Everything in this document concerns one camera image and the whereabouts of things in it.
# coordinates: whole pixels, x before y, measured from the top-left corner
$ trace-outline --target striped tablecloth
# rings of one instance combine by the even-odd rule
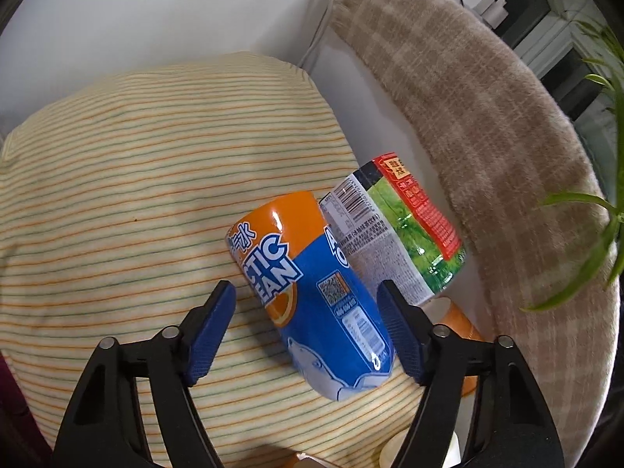
[[[267,200],[320,197],[355,168],[308,75],[249,53],[113,77],[13,131],[0,160],[0,348],[50,444],[99,339],[147,339],[229,279],[235,316],[191,392],[224,464],[280,466],[303,450],[373,466],[419,388],[397,364],[351,401],[314,392],[223,240]],[[138,388],[167,464],[149,384]]]

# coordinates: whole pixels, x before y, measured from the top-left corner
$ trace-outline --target blue gripper pad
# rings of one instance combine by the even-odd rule
[[[221,292],[190,347],[184,380],[188,387],[206,376],[236,308],[236,288],[232,283]]]
[[[394,283],[387,285],[382,282],[377,289],[377,307],[381,319],[405,373],[414,378],[417,384],[422,384],[425,373],[423,346],[410,330],[407,319],[396,304],[397,301],[402,301],[408,308],[414,308],[408,305]]]

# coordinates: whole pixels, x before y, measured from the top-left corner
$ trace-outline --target blue and orange bottle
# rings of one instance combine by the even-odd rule
[[[342,401],[390,376],[394,349],[377,305],[312,193],[255,209],[226,242],[314,390]]]

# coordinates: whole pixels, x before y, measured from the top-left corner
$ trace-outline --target qr code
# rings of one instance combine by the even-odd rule
[[[323,294],[325,301],[327,301],[327,304],[330,306],[334,306],[338,301],[347,297],[349,292],[351,292],[349,286],[340,274],[340,271],[336,271],[333,275],[329,275],[327,278],[319,281],[316,285],[321,291],[321,294]]]

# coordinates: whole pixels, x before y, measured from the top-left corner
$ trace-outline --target brown plaid fabric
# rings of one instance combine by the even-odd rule
[[[498,333],[519,344],[546,397],[568,466],[604,403],[618,288],[600,276],[539,314],[587,257],[601,207],[542,207],[552,192],[600,195],[569,120],[533,73],[450,0],[336,0],[331,26],[411,122],[477,261]]]

